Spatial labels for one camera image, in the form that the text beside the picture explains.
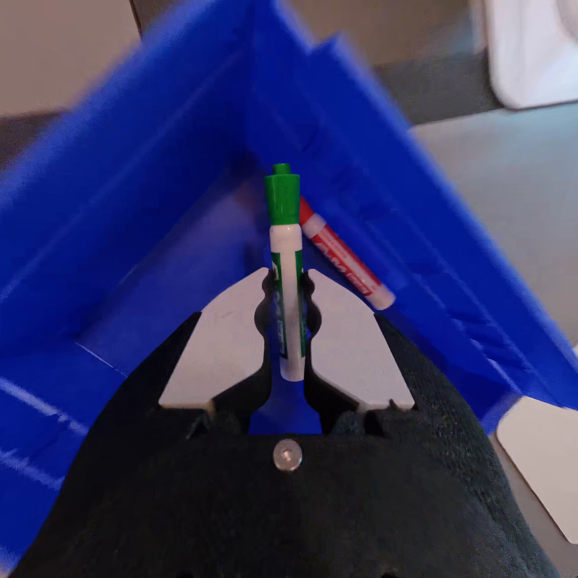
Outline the blue plastic bin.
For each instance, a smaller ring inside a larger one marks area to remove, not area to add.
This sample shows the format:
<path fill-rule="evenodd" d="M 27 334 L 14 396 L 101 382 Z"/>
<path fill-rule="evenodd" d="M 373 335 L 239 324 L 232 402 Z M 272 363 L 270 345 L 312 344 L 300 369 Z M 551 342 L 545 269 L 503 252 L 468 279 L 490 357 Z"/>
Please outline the blue plastic bin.
<path fill-rule="evenodd" d="M 340 37 L 282 1 L 187 1 L 1 176 L 1 577 L 98 414 L 191 314 L 269 260 L 289 163 L 397 294 L 388 317 L 484 429 L 521 396 L 577 409 L 567 338 Z"/>

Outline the small white whiteboard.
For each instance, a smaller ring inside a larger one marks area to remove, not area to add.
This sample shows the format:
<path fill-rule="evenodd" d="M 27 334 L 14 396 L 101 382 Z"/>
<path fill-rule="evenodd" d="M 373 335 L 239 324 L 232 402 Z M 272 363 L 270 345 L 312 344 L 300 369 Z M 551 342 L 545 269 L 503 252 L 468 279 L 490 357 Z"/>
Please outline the small white whiteboard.
<path fill-rule="evenodd" d="M 577 544 L 577 410 L 530 397 L 502 417 L 496 437 L 566 540 Z"/>

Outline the red dry erase marker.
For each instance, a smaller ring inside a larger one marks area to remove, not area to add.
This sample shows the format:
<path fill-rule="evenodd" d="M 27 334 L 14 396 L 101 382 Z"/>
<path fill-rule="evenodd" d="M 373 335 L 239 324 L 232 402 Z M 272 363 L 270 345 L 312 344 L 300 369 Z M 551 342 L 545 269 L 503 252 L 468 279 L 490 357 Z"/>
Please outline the red dry erase marker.
<path fill-rule="evenodd" d="M 385 310 L 395 303 L 394 293 L 353 253 L 319 214 L 315 213 L 301 228 L 307 239 L 374 309 Z"/>

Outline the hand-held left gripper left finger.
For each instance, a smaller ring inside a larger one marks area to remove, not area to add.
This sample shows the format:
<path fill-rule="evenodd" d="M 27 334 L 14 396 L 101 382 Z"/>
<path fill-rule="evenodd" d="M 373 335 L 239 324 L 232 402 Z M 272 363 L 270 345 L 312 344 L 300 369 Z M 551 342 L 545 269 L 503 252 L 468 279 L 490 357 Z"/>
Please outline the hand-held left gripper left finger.
<path fill-rule="evenodd" d="M 256 410 L 271 391 L 265 333 L 271 270 L 260 268 L 200 313 L 161 394 L 164 409 Z"/>

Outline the green dry erase marker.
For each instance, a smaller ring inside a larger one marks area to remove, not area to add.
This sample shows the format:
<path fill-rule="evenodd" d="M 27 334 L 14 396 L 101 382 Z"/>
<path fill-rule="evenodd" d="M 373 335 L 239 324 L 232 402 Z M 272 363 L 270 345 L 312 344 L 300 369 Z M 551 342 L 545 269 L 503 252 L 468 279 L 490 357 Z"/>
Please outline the green dry erase marker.
<path fill-rule="evenodd" d="M 270 242 L 280 373 L 287 381 L 302 381 L 305 374 L 306 324 L 301 287 L 301 228 L 298 224 L 273 225 L 270 228 Z"/>

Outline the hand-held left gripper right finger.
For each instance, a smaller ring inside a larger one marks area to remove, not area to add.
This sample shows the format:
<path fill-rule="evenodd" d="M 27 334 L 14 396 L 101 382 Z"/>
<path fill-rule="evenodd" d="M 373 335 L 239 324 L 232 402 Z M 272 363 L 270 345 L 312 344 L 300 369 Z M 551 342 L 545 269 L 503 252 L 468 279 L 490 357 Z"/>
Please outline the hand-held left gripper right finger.
<path fill-rule="evenodd" d="M 358 412 L 382 410 L 390 403 L 404 411 L 415 406 L 413 395 L 370 307 L 320 271 L 307 271 L 313 289 L 310 362 L 315 378 L 353 402 Z"/>

